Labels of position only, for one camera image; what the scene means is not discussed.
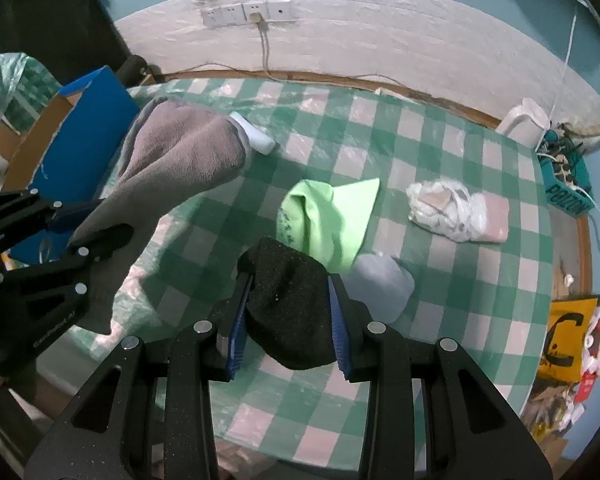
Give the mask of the grey towel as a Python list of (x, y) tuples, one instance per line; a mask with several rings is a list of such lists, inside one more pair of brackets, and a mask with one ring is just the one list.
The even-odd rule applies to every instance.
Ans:
[(114, 296), (159, 220), (189, 198), (237, 178), (250, 158), (248, 136), (230, 116), (180, 98), (152, 99), (125, 137), (116, 185), (73, 233), (77, 242), (116, 224), (133, 228), (129, 243), (94, 265), (90, 305), (78, 325), (110, 334)]

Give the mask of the black sponge cloth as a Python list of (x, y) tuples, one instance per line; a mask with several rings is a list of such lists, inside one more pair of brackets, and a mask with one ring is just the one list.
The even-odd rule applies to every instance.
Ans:
[(237, 271), (252, 277), (246, 331), (266, 354), (290, 370), (336, 361), (321, 263), (263, 237), (240, 256)]

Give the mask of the blue cardboard box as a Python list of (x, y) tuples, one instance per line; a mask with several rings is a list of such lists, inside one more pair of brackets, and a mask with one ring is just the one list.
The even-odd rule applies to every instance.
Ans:
[(104, 66), (60, 88), (25, 133), (0, 122), (2, 190), (36, 188), (65, 205), (94, 200), (139, 112)]

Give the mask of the yellow black package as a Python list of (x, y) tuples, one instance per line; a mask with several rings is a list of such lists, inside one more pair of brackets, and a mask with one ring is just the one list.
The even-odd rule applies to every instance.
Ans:
[(596, 307), (595, 297), (550, 304), (539, 377), (570, 384), (580, 382), (584, 340)]

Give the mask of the green checkered tablecloth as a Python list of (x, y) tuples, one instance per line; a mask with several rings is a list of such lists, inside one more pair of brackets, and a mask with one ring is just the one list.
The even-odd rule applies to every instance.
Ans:
[[(412, 339), (458, 341), (515, 410), (526, 403), (546, 331), (553, 240), (542, 174), (530, 148), (434, 106), (364, 91), (193, 79), (136, 89), (238, 112), (276, 142), (239, 179), (163, 217), (114, 305), (111, 334), (65, 336), (65, 378), (79, 386), (127, 334), (169, 336), (205, 316), (233, 287), (238, 257), (275, 230), (300, 180), (378, 179), (362, 248), (395, 258), (415, 281), (396, 329)], [(509, 204), (502, 244), (455, 244), (408, 218), (406, 188), (440, 177)]]

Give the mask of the green checkered side cover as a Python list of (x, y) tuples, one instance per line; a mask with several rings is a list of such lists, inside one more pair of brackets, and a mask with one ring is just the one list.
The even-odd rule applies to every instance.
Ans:
[(26, 133), (61, 88), (36, 58), (23, 52), (0, 54), (0, 121)]

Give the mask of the white sock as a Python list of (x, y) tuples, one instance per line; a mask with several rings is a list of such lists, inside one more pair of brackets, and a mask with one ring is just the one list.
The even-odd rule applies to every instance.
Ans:
[(400, 318), (415, 290), (412, 274), (383, 254), (359, 255), (342, 280), (349, 297), (365, 304), (374, 321), (385, 324)]

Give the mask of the white foam tube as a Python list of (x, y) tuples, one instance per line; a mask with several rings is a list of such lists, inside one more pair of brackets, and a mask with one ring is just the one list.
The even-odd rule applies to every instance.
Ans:
[(230, 118), (242, 127), (253, 150), (261, 155), (269, 155), (274, 151), (276, 142), (261, 129), (254, 126), (249, 120), (237, 112), (231, 112)]

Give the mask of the light green paper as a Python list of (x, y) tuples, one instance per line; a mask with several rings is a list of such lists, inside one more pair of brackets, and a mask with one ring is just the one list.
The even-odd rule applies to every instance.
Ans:
[(337, 186), (299, 181), (278, 207), (276, 240), (330, 273), (348, 272), (363, 245), (379, 187), (377, 178)]

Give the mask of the crumpled white plastic bag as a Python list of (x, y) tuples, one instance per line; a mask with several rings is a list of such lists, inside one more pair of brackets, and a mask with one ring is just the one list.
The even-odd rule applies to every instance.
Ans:
[(405, 190), (408, 218), (455, 243), (502, 244), (508, 239), (509, 202), (489, 192), (469, 192), (457, 180), (441, 178), (410, 184)]

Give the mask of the teal plastic basket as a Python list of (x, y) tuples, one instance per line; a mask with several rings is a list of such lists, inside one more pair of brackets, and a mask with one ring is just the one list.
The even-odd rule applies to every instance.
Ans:
[(538, 155), (547, 203), (572, 218), (579, 218), (595, 208), (592, 186), (581, 142), (554, 130), (544, 134)]

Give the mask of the white electric kettle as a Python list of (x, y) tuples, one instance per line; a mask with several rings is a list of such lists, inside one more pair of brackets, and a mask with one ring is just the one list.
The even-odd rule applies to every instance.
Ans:
[(509, 110), (495, 132), (526, 148), (537, 148), (549, 128), (550, 118), (545, 110), (532, 99), (523, 98)]

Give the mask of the white wall socket strip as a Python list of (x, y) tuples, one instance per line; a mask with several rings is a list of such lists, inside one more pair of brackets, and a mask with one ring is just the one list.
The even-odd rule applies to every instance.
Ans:
[(244, 3), (225, 3), (200, 11), (207, 28), (257, 25), (260, 23), (291, 23), (296, 18), (290, 0), (252, 0)]

